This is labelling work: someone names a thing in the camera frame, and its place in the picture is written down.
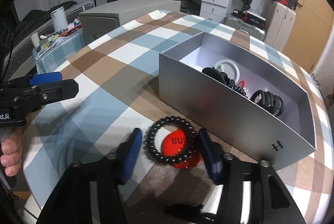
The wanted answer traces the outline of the person's left hand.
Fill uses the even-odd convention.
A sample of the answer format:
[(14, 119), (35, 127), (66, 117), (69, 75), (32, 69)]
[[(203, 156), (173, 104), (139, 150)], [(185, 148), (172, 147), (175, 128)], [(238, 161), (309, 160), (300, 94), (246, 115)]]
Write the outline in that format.
[(22, 166), (22, 129), (1, 128), (1, 164), (8, 177), (15, 176)]

